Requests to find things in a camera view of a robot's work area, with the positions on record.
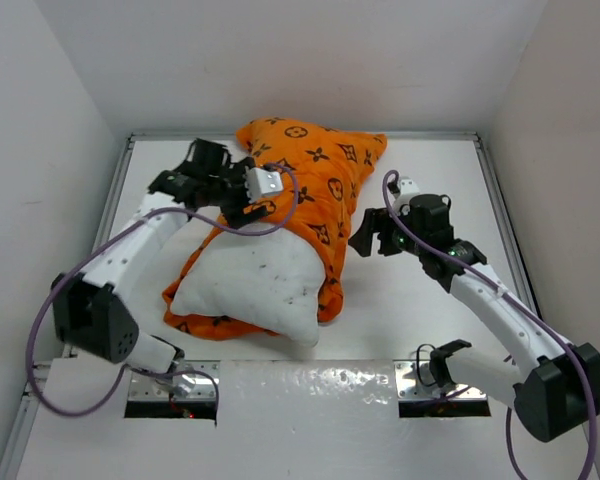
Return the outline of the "orange patterned pillowcase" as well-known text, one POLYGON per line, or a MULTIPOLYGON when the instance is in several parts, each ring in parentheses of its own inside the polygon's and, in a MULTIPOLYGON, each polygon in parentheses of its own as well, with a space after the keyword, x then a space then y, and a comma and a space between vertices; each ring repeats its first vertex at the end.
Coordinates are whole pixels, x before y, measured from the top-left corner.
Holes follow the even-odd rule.
MULTIPOLYGON (((275 212, 245 226, 237 236, 266 236, 284 229, 307 241, 322 260, 326 274, 318 294, 318 327, 334 320, 344 303, 341 274, 357 197, 386 150, 386 136, 269 117, 244 125, 237 131, 236 139, 257 165, 276 163, 293 173, 283 178, 283 193, 267 199, 275 203, 275 212)), ((164 290, 165 323, 195 337, 215 341, 261 332, 281 335, 246 324, 226 326, 229 319, 221 316, 216 319, 222 324, 219 335, 209 337, 212 332, 209 320, 169 312, 175 287, 202 249, 221 233, 228 232, 213 229, 186 261, 179 277, 164 290)))

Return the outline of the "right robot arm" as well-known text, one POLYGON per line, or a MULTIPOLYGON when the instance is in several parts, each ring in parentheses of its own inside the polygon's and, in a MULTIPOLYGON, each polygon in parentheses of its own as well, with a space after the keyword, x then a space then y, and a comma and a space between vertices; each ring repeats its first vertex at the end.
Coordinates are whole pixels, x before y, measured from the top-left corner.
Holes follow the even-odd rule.
POLYGON ((466 340, 435 348, 421 384, 474 386, 512 408, 526 430, 549 442, 600 414, 600 353, 538 321, 500 281, 486 256, 455 236, 446 195, 421 194, 396 212, 368 208, 349 244, 362 257, 374 241, 384 256, 416 256, 425 274, 469 308, 511 355, 507 367, 466 340))

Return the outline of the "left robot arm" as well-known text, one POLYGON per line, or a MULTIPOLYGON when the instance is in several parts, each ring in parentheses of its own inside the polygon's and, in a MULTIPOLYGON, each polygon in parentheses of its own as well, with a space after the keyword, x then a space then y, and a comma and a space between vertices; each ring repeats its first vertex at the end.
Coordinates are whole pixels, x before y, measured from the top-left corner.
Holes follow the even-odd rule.
POLYGON ((204 207, 217 207, 238 230, 268 216, 261 200, 284 189, 280 173, 228 148, 194 140, 184 160, 148 185, 123 230, 73 274, 59 276, 52 302, 57 338, 112 364, 160 376, 175 370, 183 354, 143 332, 127 307, 132 290, 168 240, 204 207))

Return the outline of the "white pillow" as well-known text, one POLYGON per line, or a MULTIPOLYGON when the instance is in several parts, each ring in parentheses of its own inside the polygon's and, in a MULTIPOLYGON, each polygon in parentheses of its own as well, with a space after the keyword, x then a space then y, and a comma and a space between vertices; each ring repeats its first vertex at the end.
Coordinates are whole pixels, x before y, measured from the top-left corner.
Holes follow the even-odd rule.
POLYGON ((288 230, 266 236, 217 235, 175 287, 169 312, 226 326, 259 327, 303 346, 319 341, 318 294, 326 278, 312 246, 288 230))

